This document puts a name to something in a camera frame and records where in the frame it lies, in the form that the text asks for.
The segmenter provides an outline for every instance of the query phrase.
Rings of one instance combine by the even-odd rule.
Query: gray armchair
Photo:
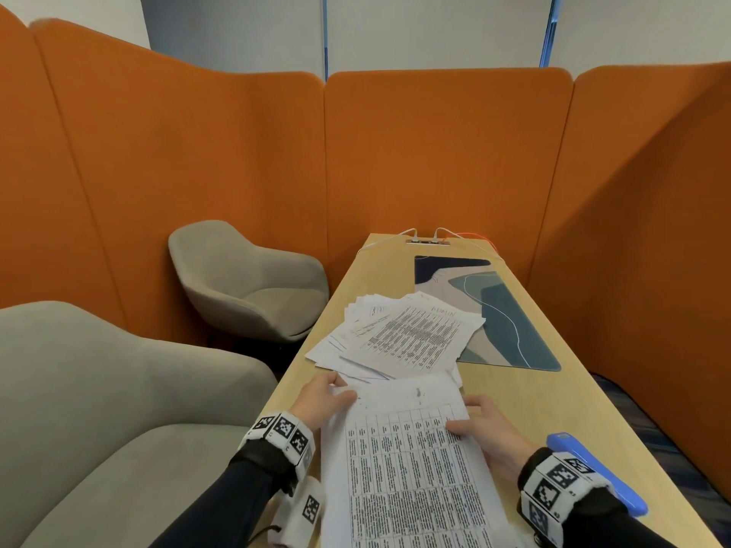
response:
[[[225,469],[276,381],[70,304],[0,310],[0,548],[148,546]]]
[[[168,248],[188,299],[218,330],[293,342],[310,332],[327,305],[319,261],[256,246],[225,221],[181,227]]]

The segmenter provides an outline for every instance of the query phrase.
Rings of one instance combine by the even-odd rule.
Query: white wristband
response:
[[[570,452],[558,452],[536,466],[520,492],[520,511],[554,546],[563,546],[563,522],[574,505],[595,488],[612,484]]]
[[[260,438],[282,451],[295,466],[297,480],[302,481],[315,453],[314,436],[305,423],[288,411],[263,415],[243,436],[238,449],[241,450],[247,442]]]

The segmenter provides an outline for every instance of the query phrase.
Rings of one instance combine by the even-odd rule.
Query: chair seat cushion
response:
[[[219,477],[246,431],[175,424],[138,436],[81,481],[23,548],[146,548]]]
[[[244,300],[284,337],[296,337],[312,328],[327,305],[327,295],[309,288],[263,288]]]

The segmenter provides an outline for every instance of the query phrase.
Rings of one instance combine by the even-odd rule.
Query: blue stapler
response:
[[[581,444],[574,436],[569,433],[555,433],[548,435],[546,438],[546,446],[553,451],[569,451],[581,461],[586,463],[590,468],[606,478],[617,494],[620,502],[622,502],[629,514],[633,517],[645,515],[648,512],[646,502],[634,490],[629,488],[626,483],[617,478],[617,476],[608,470],[602,462],[595,458],[586,447]]]

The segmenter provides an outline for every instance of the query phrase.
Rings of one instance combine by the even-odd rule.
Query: orange acoustic panel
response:
[[[529,291],[731,495],[731,64],[578,77]]]
[[[338,283],[369,232],[493,240],[526,281],[571,100],[562,69],[336,73],[324,89]]]
[[[32,31],[130,331],[203,340],[167,247],[188,223],[325,260],[318,78],[208,71],[54,19]]]
[[[33,35],[0,6],[0,307],[125,321]]]

